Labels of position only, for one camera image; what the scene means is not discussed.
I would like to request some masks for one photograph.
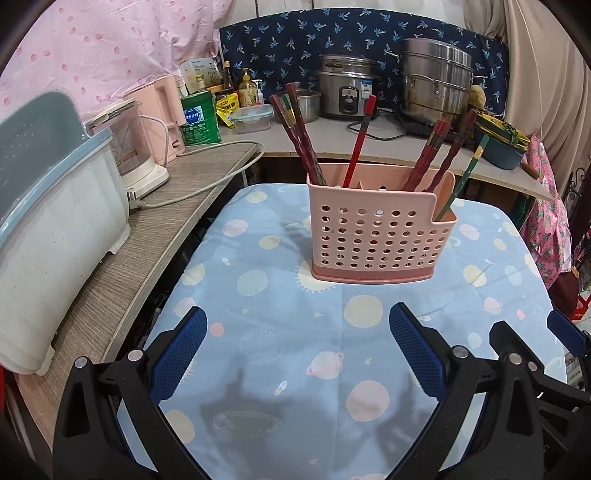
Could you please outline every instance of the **polka dot fabric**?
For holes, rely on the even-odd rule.
[[[209,330],[174,395],[160,404],[215,480],[384,480],[436,406],[389,332],[403,301],[450,345],[496,358],[493,323],[506,320],[566,379],[562,346],[545,327],[550,301],[523,240],[495,207],[467,200],[433,278],[352,285],[310,275],[305,185],[241,190],[208,230],[150,334],[173,328],[193,305]],[[475,397],[456,448],[482,406]],[[119,411],[129,445],[150,460]]]
[[[88,120],[124,92],[217,51],[229,0],[57,0],[0,77],[0,120],[46,90],[65,90]]]

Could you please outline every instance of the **table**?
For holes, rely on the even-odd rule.
[[[308,134],[310,135],[318,158],[350,159],[357,134],[346,129],[348,123],[350,122],[319,118],[307,124]],[[393,137],[402,133],[399,126],[393,121],[393,116],[384,114],[380,114],[376,120],[370,123],[368,132],[377,137]],[[222,128],[222,141],[246,139],[261,142],[265,146],[265,156],[267,157],[297,156],[296,150],[283,130],[283,127],[276,121],[271,123],[269,130],[251,134],[239,134],[235,129]],[[367,137],[359,159],[378,163],[413,166],[419,158],[424,144],[424,138],[403,137],[393,141],[379,141]],[[432,166],[441,164],[449,151],[449,147],[450,145],[447,144],[441,147],[433,160]],[[466,171],[471,159],[472,152],[462,148],[452,162],[450,170],[455,175],[461,176]],[[499,185],[536,198],[554,200],[537,180],[532,179],[521,168],[503,170],[495,167],[484,158],[476,165],[471,178]]]
[[[243,166],[255,149],[228,145],[177,158],[167,166],[169,181],[145,200],[162,202],[207,186]],[[96,267],[62,321],[49,371],[43,377],[18,376],[22,397],[49,445],[73,361],[80,355],[95,363],[115,359],[166,265],[226,184],[184,202],[132,213],[129,239]]]
[[[399,301],[481,358],[495,358],[488,333],[506,320],[548,375],[566,379],[563,347],[545,326],[550,300],[519,233],[496,207],[460,199],[453,209],[458,221],[433,278],[353,285],[310,275],[306,185],[254,185],[228,202],[148,339],[191,306],[207,314],[208,333],[160,408],[211,478],[383,480],[436,405],[390,334]],[[448,464],[482,401],[474,398]],[[118,417],[136,460],[150,466],[124,404]]]

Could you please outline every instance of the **green can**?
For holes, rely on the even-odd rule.
[[[181,125],[180,129],[187,147],[222,141],[211,92],[197,92],[181,98],[181,105],[187,123]]]

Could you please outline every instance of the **yellow package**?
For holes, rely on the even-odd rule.
[[[234,110],[238,110],[239,107],[240,104],[238,103],[238,94],[231,93],[224,98],[220,98],[216,102],[216,113],[227,127],[234,128],[234,122],[232,122],[229,117],[230,113],[232,113]]]

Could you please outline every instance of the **blue tablecloth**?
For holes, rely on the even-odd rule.
[[[566,379],[562,345],[545,327],[548,295],[513,224],[483,203],[456,200],[453,209],[458,222],[433,278],[363,286],[310,275],[306,185],[255,185],[226,205],[148,340],[193,305],[207,313],[208,334],[160,407],[213,480],[382,480],[436,405],[389,332],[398,301],[483,358],[496,358],[488,333],[506,320],[547,373]],[[448,465],[481,406],[479,395]],[[119,420],[151,466],[124,405]]]

